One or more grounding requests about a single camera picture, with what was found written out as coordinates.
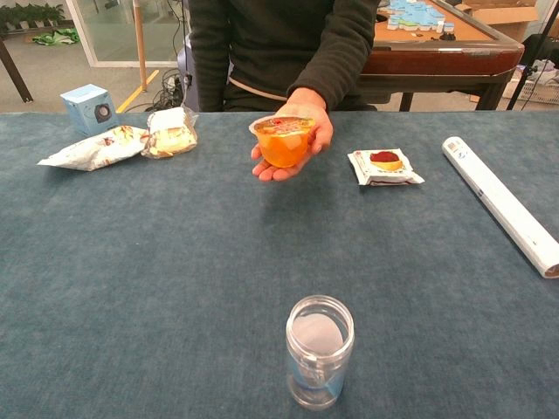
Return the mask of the person left hand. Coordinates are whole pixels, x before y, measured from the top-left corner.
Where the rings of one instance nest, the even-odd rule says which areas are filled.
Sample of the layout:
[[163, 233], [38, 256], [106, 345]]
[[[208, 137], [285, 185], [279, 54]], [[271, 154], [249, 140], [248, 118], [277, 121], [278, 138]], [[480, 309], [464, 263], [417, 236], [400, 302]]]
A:
[[251, 158], [259, 160], [259, 162], [252, 169], [252, 174], [262, 182], [283, 182], [296, 176], [312, 157], [326, 151], [330, 147], [334, 134], [334, 128], [327, 113], [326, 101], [310, 88], [296, 88], [287, 98], [286, 104], [275, 115], [308, 117], [312, 118], [315, 124], [308, 138], [309, 146], [307, 152], [302, 160], [292, 167], [279, 168], [273, 166], [262, 156], [259, 145], [253, 147]]

